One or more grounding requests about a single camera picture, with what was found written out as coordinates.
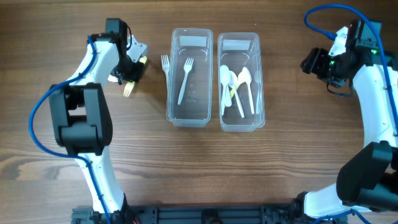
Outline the yellow plastic fork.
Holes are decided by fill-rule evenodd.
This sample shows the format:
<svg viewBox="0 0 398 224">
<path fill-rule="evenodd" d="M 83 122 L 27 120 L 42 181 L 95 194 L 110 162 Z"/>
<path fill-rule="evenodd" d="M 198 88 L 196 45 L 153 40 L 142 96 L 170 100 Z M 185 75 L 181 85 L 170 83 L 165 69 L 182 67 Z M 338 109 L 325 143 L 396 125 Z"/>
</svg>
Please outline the yellow plastic fork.
<svg viewBox="0 0 398 224">
<path fill-rule="evenodd" d="M 132 72 L 128 77 L 125 77 L 126 85 L 124 87 L 123 96 L 128 98 L 133 92 L 134 86 L 142 78 L 144 70 L 146 68 L 147 57 L 141 57 L 138 62 L 134 62 Z"/>
</svg>

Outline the white fork long diagonal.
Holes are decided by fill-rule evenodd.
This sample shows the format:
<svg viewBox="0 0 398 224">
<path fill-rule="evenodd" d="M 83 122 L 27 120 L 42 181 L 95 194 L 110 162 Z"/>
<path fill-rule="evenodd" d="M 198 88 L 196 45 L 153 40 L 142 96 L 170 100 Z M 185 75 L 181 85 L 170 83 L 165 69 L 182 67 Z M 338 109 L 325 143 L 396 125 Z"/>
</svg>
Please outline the white fork long diagonal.
<svg viewBox="0 0 398 224">
<path fill-rule="evenodd" d="M 182 86 L 180 88 L 180 92 L 179 92 L 179 95 L 178 95 L 178 105 L 180 105 L 181 102 L 182 102 L 183 94 L 184 94 L 186 83 L 187 83 L 187 79 L 188 79 L 188 74 L 190 73 L 190 71 L 192 70 L 192 67 L 193 67 L 193 61 L 194 61 L 193 57 L 188 57 L 187 60 L 184 63 L 184 66 L 183 66 L 184 79 L 183 79 Z"/>
</svg>

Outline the white spoon short thick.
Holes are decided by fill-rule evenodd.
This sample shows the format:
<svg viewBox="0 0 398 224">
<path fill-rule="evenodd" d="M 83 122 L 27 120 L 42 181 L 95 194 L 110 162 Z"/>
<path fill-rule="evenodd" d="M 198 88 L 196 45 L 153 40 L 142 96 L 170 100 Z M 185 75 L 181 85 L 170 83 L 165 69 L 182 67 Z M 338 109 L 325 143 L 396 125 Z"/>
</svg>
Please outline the white spoon short thick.
<svg viewBox="0 0 398 224">
<path fill-rule="evenodd" d="M 220 82 L 223 86 L 222 99 L 221 99 L 221 114 L 224 115 L 226 107 L 231 106 L 231 95 L 229 92 L 229 83 L 231 81 L 230 70 L 226 65 L 220 67 Z"/>
</svg>

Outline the white spoon top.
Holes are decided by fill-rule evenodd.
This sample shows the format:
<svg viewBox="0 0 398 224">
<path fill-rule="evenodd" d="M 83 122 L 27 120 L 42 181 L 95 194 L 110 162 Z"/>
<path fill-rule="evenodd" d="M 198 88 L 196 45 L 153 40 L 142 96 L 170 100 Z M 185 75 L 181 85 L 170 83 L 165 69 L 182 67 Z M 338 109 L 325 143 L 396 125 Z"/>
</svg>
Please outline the white spoon top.
<svg viewBox="0 0 398 224">
<path fill-rule="evenodd" d="M 231 72 L 230 72 L 231 79 L 230 79 L 230 82 L 229 82 L 229 86 L 232 88 L 232 90 L 237 90 L 236 89 L 236 85 L 235 85 L 236 77 L 234 75 L 232 75 Z M 236 102 L 237 102 L 239 113 L 240 113 L 241 117 L 244 118 L 243 107 L 242 107 L 241 101 L 239 99 L 238 93 L 236 92 L 236 94 L 234 96 L 235 96 L 235 99 L 236 99 Z"/>
</svg>

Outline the yellow plastic spoon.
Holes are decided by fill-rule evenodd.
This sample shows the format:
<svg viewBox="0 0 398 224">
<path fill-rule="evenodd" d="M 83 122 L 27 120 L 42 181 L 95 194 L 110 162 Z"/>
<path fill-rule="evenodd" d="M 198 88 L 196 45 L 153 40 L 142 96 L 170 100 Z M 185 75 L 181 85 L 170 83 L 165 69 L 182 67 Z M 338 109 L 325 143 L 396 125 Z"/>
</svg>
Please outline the yellow plastic spoon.
<svg viewBox="0 0 398 224">
<path fill-rule="evenodd" d="M 240 86 L 240 84 L 243 83 L 243 81 L 242 81 L 242 79 L 239 78 L 239 76 L 236 75 L 234 72 L 231 72 L 231 74 L 234 75 L 234 76 L 236 77 L 236 83 L 235 83 L 235 85 L 236 85 L 236 89 L 238 89 L 239 86 Z M 231 90 L 231 91 L 230 91 L 231 97 L 233 97 L 233 96 L 236 94 L 236 92 L 237 92 L 237 90 Z"/>
</svg>

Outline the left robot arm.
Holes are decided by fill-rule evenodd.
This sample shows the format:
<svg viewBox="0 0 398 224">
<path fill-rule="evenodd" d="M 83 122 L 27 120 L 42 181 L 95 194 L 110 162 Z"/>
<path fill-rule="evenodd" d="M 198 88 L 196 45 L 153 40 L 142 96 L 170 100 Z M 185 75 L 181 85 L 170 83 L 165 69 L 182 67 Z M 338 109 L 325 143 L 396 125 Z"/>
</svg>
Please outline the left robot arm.
<svg viewBox="0 0 398 224">
<path fill-rule="evenodd" d="M 143 76 L 146 52 L 147 46 L 135 40 L 126 22 L 108 18 L 103 33 L 88 36 L 78 70 L 50 90 L 55 140 L 77 161 L 93 197 L 87 217 L 74 215 L 75 223 L 137 221 L 113 171 L 109 155 L 113 124 L 104 89 L 114 77 L 131 92 Z"/>
</svg>

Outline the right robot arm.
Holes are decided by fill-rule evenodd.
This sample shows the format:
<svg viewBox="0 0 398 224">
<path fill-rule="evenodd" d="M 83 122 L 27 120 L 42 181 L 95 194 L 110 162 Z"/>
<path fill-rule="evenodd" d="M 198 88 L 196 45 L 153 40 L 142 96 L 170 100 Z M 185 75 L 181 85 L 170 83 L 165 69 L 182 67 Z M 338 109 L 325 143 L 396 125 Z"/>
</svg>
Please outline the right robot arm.
<svg viewBox="0 0 398 224">
<path fill-rule="evenodd" d="M 358 95 L 364 128 L 364 147 L 339 171 L 334 184 L 303 194 L 303 214 L 319 220 L 338 214 L 397 211 L 397 56 L 385 52 L 382 66 L 374 29 L 362 20 L 336 33 L 330 50 L 314 48 L 300 67 L 328 86 L 349 85 Z"/>
</svg>

